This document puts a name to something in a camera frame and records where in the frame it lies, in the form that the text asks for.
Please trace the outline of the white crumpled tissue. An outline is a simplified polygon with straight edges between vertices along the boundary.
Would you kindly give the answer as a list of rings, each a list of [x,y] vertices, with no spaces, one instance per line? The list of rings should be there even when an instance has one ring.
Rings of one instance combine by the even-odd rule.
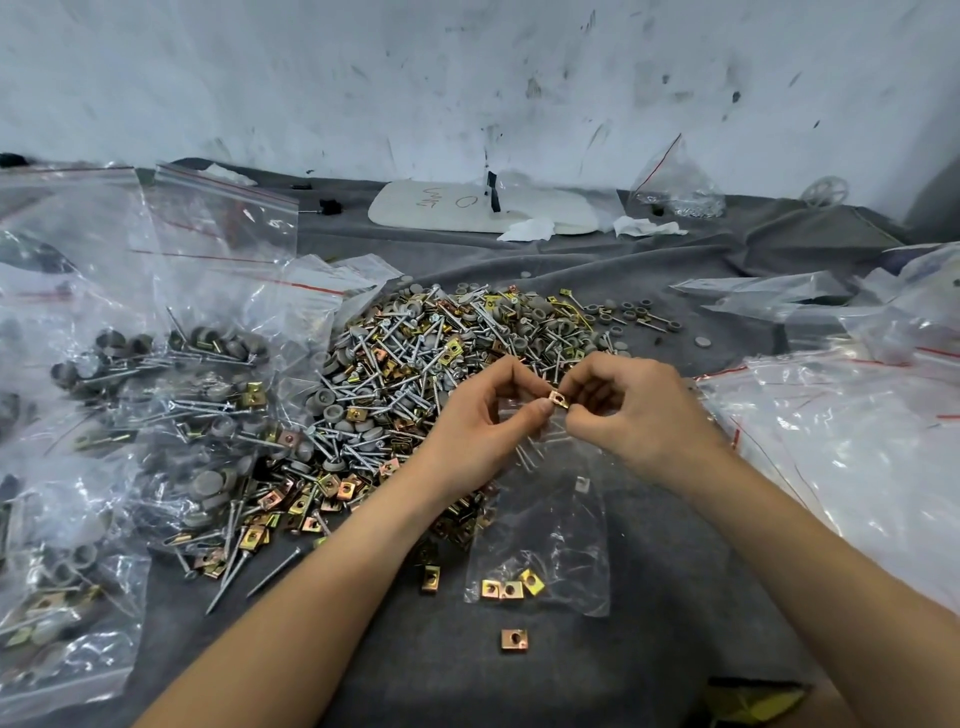
[[[502,242],[549,241],[555,233],[554,221],[537,217],[509,224],[497,240]]]
[[[689,231],[677,222],[657,223],[646,218],[622,215],[613,221],[617,237],[685,236]]]

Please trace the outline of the long silver screw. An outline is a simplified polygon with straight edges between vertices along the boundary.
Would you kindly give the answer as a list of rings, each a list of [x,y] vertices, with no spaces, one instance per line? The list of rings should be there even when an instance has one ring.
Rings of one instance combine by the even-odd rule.
[[[303,546],[297,546],[286,558],[276,565],[269,573],[264,575],[247,593],[246,600],[251,600],[259,594],[269,589],[276,581],[285,576],[306,556],[306,550]]]

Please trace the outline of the pile of screws washers clips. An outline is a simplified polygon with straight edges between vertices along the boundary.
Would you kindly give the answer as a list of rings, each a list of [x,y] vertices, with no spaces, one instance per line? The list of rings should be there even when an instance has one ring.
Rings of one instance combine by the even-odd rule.
[[[626,302],[579,307],[568,289],[541,297],[515,287],[409,285],[374,301],[333,335],[318,372],[294,383],[292,418],[302,449],[252,473],[254,504],[228,570],[256,554],[281,528],[318,535],[353,515],[406,464],[433,429],[455,388],[500,358],[515,356],[553,389],[587,355],[628,358],[628,324],[678,333],[677,321]],[[444,508],[418,540],[414,563],[440,565],[441,544],[469,555],[488,485]]]

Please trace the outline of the empty clear zip bag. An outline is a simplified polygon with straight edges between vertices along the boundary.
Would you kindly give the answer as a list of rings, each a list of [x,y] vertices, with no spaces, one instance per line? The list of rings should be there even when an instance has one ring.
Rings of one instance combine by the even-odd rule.
[[[404,273],[373,253],[329,263],[315,254],[299,257],[286,266],[286,279],[318,293],[340,299],[336,325],[360,316],[390,282]]]

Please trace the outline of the person's left hand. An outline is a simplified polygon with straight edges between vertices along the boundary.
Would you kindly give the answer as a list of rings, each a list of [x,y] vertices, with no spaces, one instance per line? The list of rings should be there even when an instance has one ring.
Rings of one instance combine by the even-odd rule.
[[[403,467],[431,504],[444,508],[489,482],[517,445],[532,435],[501,435],[501,420],[552,386],[506,356],[450,394],[429,435]]]

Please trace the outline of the person's right forearm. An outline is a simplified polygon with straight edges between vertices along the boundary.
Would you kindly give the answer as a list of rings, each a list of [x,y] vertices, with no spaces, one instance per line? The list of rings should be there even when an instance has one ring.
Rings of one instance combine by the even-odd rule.
[[[724,444],[663,484],[728,541],[828,683],[773,728],[960,728],[960,614],[837,536]]]

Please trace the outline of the pile of empty clear bags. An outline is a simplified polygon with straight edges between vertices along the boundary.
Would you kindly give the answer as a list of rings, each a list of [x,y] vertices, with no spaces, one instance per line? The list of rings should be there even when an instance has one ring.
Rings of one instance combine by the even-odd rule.
[[[786,353],[698,378],[739,455],[833,532],[960,615],[960,240],[830,272],[691,278]]]

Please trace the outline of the yellow and black object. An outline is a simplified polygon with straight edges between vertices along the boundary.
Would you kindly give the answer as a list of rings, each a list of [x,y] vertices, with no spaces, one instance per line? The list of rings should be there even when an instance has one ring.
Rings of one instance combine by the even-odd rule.
[[[702,693],[706,728],[762,728],[798,708],[811,690],[793,681],[711,678]]]

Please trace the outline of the grey cloth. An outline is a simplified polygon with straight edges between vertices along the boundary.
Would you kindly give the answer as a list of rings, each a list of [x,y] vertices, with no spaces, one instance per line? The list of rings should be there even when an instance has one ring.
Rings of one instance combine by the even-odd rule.
[[[289,176],[238,167],[302,209],[336,199],[342,214],[306,214],[298,249],[328,261],[371,253],[425,284],[518,283],[583,303],[652,299],[686,333],[655,346],[628,330],[630,349],[692,376],[753,355],[786,351],[774,326],[703,310],[669,289],[687,279],[832,271],[864,275],[882,252],[953,238],[850,204],[728,196],[720,219],[694,220],[659,241],[612,233],[513,246],[482,233],[404,231],[372,223],[382,182]],[[309,182],[311,190],[289,186]],[[696,336],[712,341],[695,346]],[[442,553],[439,593],[419,592],[405,569],[372,623],[318,728],[480,727],[482,710],[510,728],[675,728],[713,675],[800,680],[814,674],[797,637],[722,540],[671,494],[634,478],[603,485],[611,569],[608,617],[564,608],[502,615],[462,599],[466,555]],[[527,631],[525,652],[500,649],[500,632]]]

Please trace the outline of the clear bag with small parts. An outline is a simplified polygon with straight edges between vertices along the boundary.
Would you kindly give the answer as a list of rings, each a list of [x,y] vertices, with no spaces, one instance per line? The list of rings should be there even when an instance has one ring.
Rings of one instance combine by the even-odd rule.
[[[690,155],[682,133],[649,159],[630,198],[680,217],[716,218],[727,211],[726,196]]]

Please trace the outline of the white oval board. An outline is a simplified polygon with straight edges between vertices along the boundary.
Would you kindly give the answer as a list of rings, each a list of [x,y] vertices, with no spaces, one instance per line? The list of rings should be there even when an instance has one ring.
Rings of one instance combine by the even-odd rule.
[[[493,213],[486,183],[413,179],[387,183],[369,205],[368,219],[379,226],[429,232],[502,234],[515,222],[544,217],[557,235],[601,230],[601,216],[576,192],[530,185],[497,184],[501,211]]]

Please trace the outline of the small clear zip bag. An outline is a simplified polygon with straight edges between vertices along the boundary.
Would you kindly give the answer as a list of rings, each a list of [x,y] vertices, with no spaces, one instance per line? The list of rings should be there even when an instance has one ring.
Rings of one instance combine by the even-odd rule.
[[[548,606],[588,618],[611,608],[608,523],[601,490],[604,454],[570,435],[568,409],[518,444],[486,486],[468,552],[462,599],[493,606]],[[527,568],[545,589],[536,597],[485,599],[481,581],[520,580]]]

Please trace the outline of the person's left forearm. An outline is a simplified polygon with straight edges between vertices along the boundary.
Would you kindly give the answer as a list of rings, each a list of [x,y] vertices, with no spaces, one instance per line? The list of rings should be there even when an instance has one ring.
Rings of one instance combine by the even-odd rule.
[[[498,456],[422,447],[132,728],[313,728],[408,552],[497,468]]]

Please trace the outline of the person's right hand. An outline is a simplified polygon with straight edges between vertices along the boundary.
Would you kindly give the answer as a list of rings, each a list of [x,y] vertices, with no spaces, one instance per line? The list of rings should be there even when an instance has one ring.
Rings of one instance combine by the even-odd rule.
[[[566,373],[558,391],[570,406],[611,416],[611,443],[590,444],[676,494],[706,484],[734,457],[678,370],[664,362],[594,352]]]

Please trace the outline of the large clear bag of hardware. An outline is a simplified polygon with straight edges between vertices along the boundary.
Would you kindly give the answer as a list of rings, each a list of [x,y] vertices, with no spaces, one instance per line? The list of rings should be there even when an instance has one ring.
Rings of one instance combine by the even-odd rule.
[[[293,197],[180,164],[143,190],[153,233],[67,260],[100,311],[54,362],[54,386],[94,411],[78,451],[134,447],[131,517],[189,571],[227,571],[256,505],[256,467],[303,449],[294,384],[318,373],[349,292],[344,269],[299,255]]]

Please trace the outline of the clear plastic wheel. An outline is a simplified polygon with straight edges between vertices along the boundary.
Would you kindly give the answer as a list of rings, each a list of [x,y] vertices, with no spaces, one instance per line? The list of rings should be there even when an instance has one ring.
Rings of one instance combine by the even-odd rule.
[[[829,209],[842,206],[850,195],[848,181],[841,176],[821,176],[805,188],[799,196],[811,209]]]

